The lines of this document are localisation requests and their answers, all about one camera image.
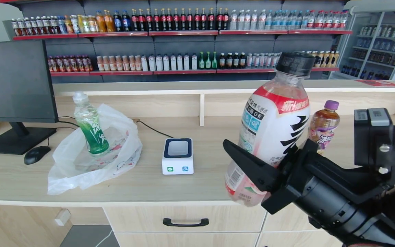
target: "computer mouse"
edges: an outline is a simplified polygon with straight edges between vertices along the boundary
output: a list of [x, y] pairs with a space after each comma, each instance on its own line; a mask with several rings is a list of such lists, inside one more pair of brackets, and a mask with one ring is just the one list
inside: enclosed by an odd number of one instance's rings
[[32, 148], [24, 156], [24, 164], [31, 165], [41, 160], [48, 152], [51, 151], [50, 147], [39, 146]]

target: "green glass bottle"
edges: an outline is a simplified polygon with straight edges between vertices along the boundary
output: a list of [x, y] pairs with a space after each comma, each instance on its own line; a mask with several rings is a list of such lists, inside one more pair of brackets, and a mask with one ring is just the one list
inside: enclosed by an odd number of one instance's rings
[[74, 117], [85, 135], [88, 152], [95, 157], [105, 155], [109, 151], [109, 143], [100, 128], [97, 109], [82, 91], [75, 92], [72, 99], [75, 103]]
[[201, 51], [201, 59], [199, 61], [199, 69], [205, 69], [204, 52]]
[[217, 69], [216, 52], [214, 52], [214, 57], [213, 57], [213, 62], [212, 62], [212, 68], [213, 68], [213, 69]]
[[207, 61], [205, 61], [205, 68], [211, 69], [211, 60], [210, 60], [210, 52], [207, 51]]

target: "purple bottle cap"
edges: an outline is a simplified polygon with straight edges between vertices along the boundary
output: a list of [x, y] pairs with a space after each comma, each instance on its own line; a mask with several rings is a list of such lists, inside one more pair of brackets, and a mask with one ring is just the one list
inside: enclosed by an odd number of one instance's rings
[[330, 110], [337, 110], [339, 106], [339, 102], [334, 101], [334, 100], [327, 100], [326, 104], [324, 105], [324, 108], [330, 109]]

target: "white bottle cap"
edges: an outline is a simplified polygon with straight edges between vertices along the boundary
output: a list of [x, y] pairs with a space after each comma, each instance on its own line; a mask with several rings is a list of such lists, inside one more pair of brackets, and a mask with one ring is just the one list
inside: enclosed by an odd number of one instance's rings
[[74, 103], [85, 103], [88, 102], [88, 96], [83, 91], [75, 91], [72, 96]]

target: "drawer handle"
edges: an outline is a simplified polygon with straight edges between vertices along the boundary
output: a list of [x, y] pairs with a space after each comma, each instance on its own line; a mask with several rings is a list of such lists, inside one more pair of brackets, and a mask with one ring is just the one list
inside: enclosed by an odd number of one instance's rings
[[206, 226], [210, 224], [210, 221], [207, 218], [201, 219], [201, 223], [198, 224], [173, 224], [171, 223], [170, 218], [164, 218], [163, 224], [166, 226], [177, 226], [177, 227], [196, 227], [196, 226]]

